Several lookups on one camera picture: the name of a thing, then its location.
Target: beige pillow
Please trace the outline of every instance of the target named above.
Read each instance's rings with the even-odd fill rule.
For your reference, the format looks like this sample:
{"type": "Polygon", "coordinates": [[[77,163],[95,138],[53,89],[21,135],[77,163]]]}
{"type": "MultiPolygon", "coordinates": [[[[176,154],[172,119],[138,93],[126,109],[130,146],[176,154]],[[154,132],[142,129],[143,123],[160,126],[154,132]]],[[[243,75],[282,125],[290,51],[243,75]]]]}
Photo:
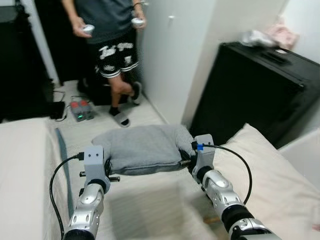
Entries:
{"type": "MultiPolygon", "coordinates": [[[[320,217],[320,192],[258,130],[246,124],[223,146],[250,166],[253,185],[247,208],[255,218],[282,240],[320,240],[320,232],[312,229],[320,224],[315,222],[320,217]]],[[[222,149],[216,150],[213,161],[244,201],[249,177],[243,162],[222,149]]]]}

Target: black sock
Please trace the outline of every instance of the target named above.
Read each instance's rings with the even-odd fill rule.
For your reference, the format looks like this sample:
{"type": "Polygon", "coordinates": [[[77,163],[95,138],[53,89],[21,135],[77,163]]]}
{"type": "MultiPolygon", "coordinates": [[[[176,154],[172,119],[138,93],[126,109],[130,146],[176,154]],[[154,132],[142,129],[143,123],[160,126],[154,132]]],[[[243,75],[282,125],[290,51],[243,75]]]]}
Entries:
{"type": "Polygon", "coordinates": [[[112,115],[112,116],[115,116],[117,114],[120,113],[119,109],[117,107],[111,107],[110,110],[109,110],[109,113],[112,115]]]}
{"type": "Polygon", "coordinates": [[[140,86],[138,84],[133,84],[132,89],[134,90],[134,95],[131,98],[136,100],[139,97],[140,86]]]}

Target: gray t-shirt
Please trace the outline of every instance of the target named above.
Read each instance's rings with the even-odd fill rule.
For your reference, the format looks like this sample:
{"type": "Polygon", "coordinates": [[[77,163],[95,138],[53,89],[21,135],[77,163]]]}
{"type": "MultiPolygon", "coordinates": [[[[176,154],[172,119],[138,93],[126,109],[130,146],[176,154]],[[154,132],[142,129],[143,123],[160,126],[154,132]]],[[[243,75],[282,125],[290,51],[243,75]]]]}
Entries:
{"type": "Polygon", "coordinates": [[[132,28],[132,0],[75,0],[75,7],[84,23],[95,27],[89,44],[116,39],[132,28]]]}

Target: hand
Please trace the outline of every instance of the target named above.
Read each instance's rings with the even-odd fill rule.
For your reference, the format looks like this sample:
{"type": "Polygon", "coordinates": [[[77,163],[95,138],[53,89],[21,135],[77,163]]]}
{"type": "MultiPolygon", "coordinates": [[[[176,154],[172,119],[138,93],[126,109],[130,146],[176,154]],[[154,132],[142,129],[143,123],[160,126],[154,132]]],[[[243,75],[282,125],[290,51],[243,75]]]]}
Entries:
{"type": "Polygon", "coordinates": [[[139,18],[144,21],[143,25],[135,26],[135,28],[136,29],[144,29],[147,26],[147,19],[145,17],[144,11],[142,10],[142,8],[139,4],[134,8],[134,12],[135,12],[136,18],[139,18]]]}
{"type": "Polygon", "coordinates": [[[80,38],[92,38],[91,35],[85,33],[83,31],[84,26],[86,25],[84,20],[81,17],[75,16],[70,19],[72,28],[73,28],[73,34],[80,38]]]}

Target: gray slide sandal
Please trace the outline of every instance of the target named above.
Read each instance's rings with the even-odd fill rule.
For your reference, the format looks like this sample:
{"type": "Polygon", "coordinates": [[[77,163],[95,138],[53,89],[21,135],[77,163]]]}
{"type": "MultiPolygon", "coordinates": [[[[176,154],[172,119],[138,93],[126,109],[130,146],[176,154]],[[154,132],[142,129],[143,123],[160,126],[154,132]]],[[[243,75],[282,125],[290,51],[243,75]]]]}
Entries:
{"type": "Polygon", "coordinates": [[[123,128],[127,128],[130,126],[130,121],[127,125],[122,124],[124,121],[129,120],[127,118],[127,116],[125,114],[123,114],[122,112],[118,113],[115,116],[112,116],[114,118],[114,120],[123,128]]]}

